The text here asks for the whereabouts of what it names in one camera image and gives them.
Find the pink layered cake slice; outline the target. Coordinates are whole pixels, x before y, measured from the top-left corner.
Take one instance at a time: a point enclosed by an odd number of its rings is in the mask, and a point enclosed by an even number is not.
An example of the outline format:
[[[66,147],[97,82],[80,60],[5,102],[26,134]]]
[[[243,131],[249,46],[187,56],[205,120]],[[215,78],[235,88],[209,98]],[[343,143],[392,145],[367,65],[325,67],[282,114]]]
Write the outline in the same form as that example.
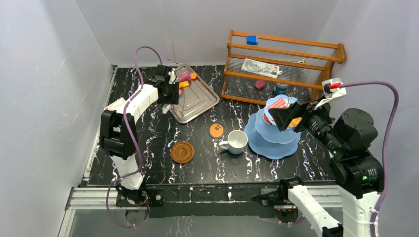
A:
[[[289,105],[288,101],[286,101],[284,98],[279,98],[275,102],[273,102],[268,109],[271,108],[287,108]]]

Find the steel food tongs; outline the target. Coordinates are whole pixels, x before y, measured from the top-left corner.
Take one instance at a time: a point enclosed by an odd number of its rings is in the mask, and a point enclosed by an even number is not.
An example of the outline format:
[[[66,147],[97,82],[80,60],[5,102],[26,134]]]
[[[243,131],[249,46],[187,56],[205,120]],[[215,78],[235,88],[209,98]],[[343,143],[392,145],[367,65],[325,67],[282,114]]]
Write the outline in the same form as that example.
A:
[[[162,107],[162,113],[167,114],[171,108],[172,108],[172,104],[164,104]]]

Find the red sprinkled donut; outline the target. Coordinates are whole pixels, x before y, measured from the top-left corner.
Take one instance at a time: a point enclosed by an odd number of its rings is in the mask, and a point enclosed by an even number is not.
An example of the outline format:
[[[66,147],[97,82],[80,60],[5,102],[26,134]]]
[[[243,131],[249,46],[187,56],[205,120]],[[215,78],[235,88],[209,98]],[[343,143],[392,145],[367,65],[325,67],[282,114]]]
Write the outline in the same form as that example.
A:
[[[271,123],[270,119],[267,117],[267,115],[266,115],[266,114],[264,114],[264,115],[263,115],[263,120],[264,120],[264,122],[265,122],[266,124],[268,124],[268,125],[272,125],[272,123]]]

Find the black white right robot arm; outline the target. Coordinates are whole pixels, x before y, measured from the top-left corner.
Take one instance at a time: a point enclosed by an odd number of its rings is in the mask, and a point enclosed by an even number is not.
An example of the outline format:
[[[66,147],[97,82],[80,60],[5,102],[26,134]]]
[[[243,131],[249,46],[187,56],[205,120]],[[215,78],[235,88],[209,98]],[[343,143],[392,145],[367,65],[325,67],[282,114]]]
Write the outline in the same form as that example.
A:
[[[330,152],[329,166],[341,197],[343,222],[318,203],[299,177],[282,179],[277,190],[250,200],[293,204],[319,237],[371,237],[376,230],[375,205],[384,191],[383,166],[368,150],[377,137],[372,116],[350,108],[333,119],[329,104],[317,101],[296,101],[287,108],[270,108],[269,113],[280,131],[299,119],[294,131],[308,131]]]

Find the brown chocolate chip cookie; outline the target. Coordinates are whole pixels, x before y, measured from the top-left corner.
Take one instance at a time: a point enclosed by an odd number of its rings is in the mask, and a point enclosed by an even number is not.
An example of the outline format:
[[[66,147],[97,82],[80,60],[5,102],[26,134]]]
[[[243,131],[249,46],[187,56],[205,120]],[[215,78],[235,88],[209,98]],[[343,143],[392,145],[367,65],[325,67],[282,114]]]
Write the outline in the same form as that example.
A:
[[[301,122],[301,120],[302,120],[302,117],[292,119],[292,121],[288,125],[288,128],[294,128],[294,127],[298,126],[298,124]]]

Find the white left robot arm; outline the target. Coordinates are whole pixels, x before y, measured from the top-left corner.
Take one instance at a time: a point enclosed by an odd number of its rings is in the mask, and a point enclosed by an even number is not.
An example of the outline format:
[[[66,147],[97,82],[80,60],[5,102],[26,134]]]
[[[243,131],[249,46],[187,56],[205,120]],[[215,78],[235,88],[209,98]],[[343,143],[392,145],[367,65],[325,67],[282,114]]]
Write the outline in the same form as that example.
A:
[[[123,188],[130,190],[128,199],[143,205],[148,193],[141,188],[142,158],[139,150],[136,123],[153,104],[163,106],[166,114],[179,102],[179,82],[173,67],[158,65],[149,79],[141,78],[139,88],[115,108],[106,108],[100,119],[100,147],[116,165]]]

